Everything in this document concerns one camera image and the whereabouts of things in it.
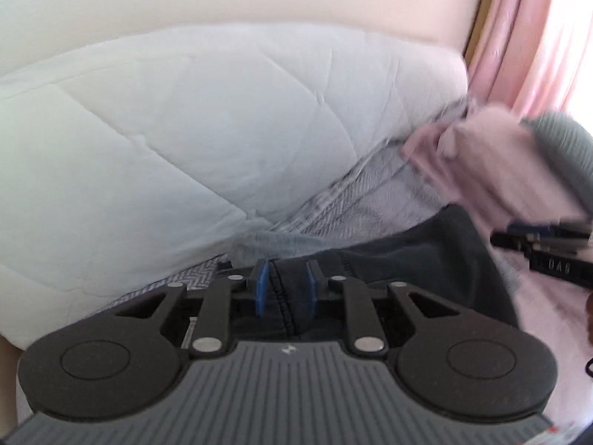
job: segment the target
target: white bedding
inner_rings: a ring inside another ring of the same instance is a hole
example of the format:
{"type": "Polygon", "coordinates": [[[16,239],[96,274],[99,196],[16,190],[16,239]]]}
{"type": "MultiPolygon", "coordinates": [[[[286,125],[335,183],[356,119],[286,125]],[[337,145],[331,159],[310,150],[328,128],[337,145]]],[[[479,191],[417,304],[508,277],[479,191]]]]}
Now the white bedding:
{"type": "Polygon", "coordinates": [[[0,78],[0,334],[19,347],[267,228],[467,90],[449,50],[189,26],[0,78]]]}

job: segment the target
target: dark garment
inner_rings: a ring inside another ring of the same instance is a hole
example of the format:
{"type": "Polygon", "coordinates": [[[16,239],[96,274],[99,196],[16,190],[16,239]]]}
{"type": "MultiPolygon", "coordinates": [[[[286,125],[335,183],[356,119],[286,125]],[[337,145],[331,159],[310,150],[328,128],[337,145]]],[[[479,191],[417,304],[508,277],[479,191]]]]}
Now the dark garment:
{"type": "Polygon", "coordinates": [[[451,205],[401,234],[271,261],[265,318],[233,322],[236,337],[319,340],[340,336],[339,321],[311,319],[305,267],[309,259],[317,260],[325,276],[352,276],[374,288],[404,281],[518,327],[511,298],[469,215],[451,205]]]}

